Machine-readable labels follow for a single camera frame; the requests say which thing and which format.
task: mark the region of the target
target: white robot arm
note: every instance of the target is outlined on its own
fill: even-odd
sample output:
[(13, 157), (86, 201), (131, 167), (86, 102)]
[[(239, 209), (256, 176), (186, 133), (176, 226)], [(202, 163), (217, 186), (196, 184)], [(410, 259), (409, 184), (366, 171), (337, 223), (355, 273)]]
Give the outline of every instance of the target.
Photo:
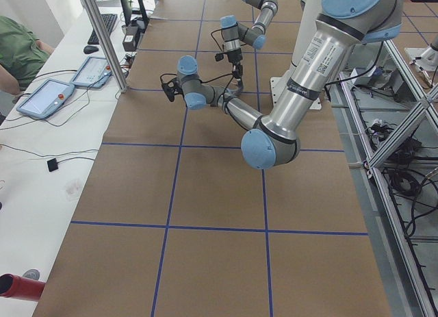
[[(225, 51), (239, 51), (239, 40), (260, 48), (257, 40), (264, 42), (262, 35), (278, 9), (276, 0), (244, 1), (261, 9), (260, 16), (252, 29), (245, 30), (251, 33), (251, 39), (246, 38), (247, 41), (234, 17), (224, 17), (221, 25)], [(253, 168), (286, 164), (298, 155), (300, 141), (296, 128), (350, 46), (389, 40), (400, 31), (403, 0), (321, 2), (322, 12), (316, 18), (317, 31), (269, 115), (262, 115), (237, 97), (242, 85), (237, 92), (205, 85), (199, 79), (193, 57), (184, 56), (178, 62), (174, 85), (181, 89), (188, 108), (197, 110), (207, 104), (219, 106), (247, 129), (241, 148), (244, 159)]]

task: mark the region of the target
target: red cylinder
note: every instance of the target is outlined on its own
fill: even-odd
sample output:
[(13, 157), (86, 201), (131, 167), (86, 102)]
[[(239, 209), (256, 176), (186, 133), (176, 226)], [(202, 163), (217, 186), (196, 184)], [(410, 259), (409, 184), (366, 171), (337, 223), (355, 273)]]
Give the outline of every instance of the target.
[(11, 274), (0, 276), (0, 296), (28, 301), (40, 300), (46, 283)]

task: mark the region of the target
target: green shirt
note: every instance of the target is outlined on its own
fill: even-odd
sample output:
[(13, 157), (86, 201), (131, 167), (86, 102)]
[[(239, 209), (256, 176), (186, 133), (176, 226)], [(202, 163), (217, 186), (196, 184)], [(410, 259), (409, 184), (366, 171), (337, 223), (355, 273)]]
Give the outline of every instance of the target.
[(23, 25), (0, 16), (0, 64), (25, 90), (49, 54), (36, 46), (37, 37)]

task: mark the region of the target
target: white desk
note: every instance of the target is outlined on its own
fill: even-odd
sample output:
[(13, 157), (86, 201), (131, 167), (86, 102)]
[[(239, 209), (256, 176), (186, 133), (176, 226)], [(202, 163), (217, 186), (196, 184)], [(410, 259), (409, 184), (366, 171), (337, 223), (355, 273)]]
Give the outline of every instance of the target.
[[(103, 8), (102, 13), (120, 14), (119, 8)], [(119, 60), (125, 52), (120, 17), (111, 39)], [(92, 28), (85, 12), (56, 48), (40, 74), (62, 69), (78, 69), (85, 60), (83, 47)], [(92, 55), (103, 56), (102, 50)], [(47, 75), (35, 80), (27, 92), (35, 90), (46, 78), (69, 81), (73, 73)], [(70, 103), (85, 90), (76, 90), (66, 102)], [(27, 123), (28, 118), (3, 122), (0, 144), (33, 151), (41, 155), (63, 154), (70, 151), (98, 149), (102, 136), (116, 106), (118, 86), (113, 77), (100, 90), (89, 90), (90, 104), (62, 127), (37, 121), (22, 127), (6, 129)], [(72, 113), (88, 102), (85, 94), (50, 118), (55, 124), (63, 123)], [(12, 110), (7, 119), (18, 118)], [(95, 158), (96, 152), (59, 157), (84, 156)], [(92, 161), (75, 159), (60, 164), (50, 173), (46, 161), (34, 155), (0, 149), (0, 275), (22, 275), (31, 268), (41, 272), (46, 281), (52, 269), (78, 198), (90, 172)], [(36, 303), (0, 298), (0, 316), (30, 317)]]

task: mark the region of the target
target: computer mouse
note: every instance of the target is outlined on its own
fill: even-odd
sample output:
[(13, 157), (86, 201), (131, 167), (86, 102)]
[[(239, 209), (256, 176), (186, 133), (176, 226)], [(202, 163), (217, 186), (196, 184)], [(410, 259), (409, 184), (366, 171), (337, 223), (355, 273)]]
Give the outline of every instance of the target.
[(86, 45), (86, 46), (83, 48), (83, 52), (84, 52), (86, 55), (89, 55), (90, 53), (93, 53), (93, 52), (96, 52), (96, 51), (99, 51), (99, 48), (96, 47), (96, 46), (94, 46), (94, 45)]

